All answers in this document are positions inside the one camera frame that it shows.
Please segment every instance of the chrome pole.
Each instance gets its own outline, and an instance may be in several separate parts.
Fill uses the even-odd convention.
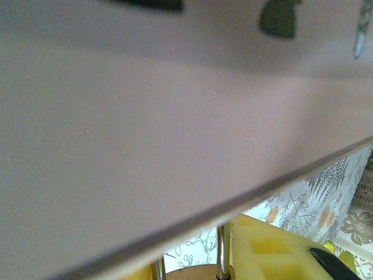
[[[228,280],[230,269],[230,228],[229,225],[217,228],[217,274],[219,280]]]
[[[152,264],[152,275],[153,280],[166,280],[166,269],[163,256]]]

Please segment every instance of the leaf pattern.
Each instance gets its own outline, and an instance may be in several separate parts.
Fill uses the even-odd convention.
[[[336,191],[343,183],[349,159],[342,159],[316,175],[306,179],[311,193],[324,203],[331,191]]]
[[[368,231],[368,228],[372,226],[372,221],[372,213],[362,212],[358,215],[353,210],[349,210],[341,230],[344,233],[351,234],[351,240],[355,244],[368,244],[373,242],[373,234]]]
[[[373,151],[371,152],[370,157],[368,159],[366,169],[369,171],[373,171]]]
[[[373,171],[367,171],[370,176],[365,176],[363,180],[359,182],[356,192],[354,194],[354,200],[356,204],[373,211]]]
[[[363,5],[360,9],[360,14],[358,18],[357,30],[360,33],[366,34],[368,31],[368,26],[372,18],[373,3],[371,0],[364,0]]]
[[[319,172],[319,176],[292,184],[287,190],[264,200],[245,214],[318,243],[323,243],[326,238],[333,240],[343,223],[369,154],[370,149],[367,148],[340,160]],[[330,209],[324,217],[322,229],[319,229],[319,219],[327,206]],[[181,244],[180,250],[179,247],[172,248],[166,254],[166,271],[216,263],[216,239],[216,229],[210,229]]]

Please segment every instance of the fern pattern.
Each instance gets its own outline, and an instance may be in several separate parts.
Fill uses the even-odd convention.
[[[318,198],[318,203],[320,201],[324,203],[330,192],[336,191],[343,183],[348,164],[349,158],[347,157],[306,179],[310,192]]]
[[[244,214],[318,243],[331,239],[343,223],[371,148],[342,159],[307,180],[290,185],[287,190],[269,197]],[[329,209],[328,216],[322,217],[326,208]],[[171,248],[164,256],[166,271],[215,264],[216,239],[216,228],[213,228]]]

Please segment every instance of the yellow object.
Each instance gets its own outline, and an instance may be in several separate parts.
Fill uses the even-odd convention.
[[[351,269],[356,274],[356,266],[355,266],[355,260],[352,253],[348,251],[344,251],[340,253],[338,258],[347,266],[349,269]]]
[[[152,280],[152,268],[147,265],[128,276],[118,278],[118,280]]]
[[[231,221],[231,231],[236,280],[333,279],[309,252],[327,249],[309,239],[245,215]]]
[[[334,254],[334,244],[331,241],[326,241],[323,246]]]

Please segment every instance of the white shelf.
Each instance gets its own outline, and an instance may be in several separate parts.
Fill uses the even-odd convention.
[[[118,248],[132,269],[372,141],[355,1],[304,1],[293,42],[260,34],[251,2],[0,4],[1,279]]]

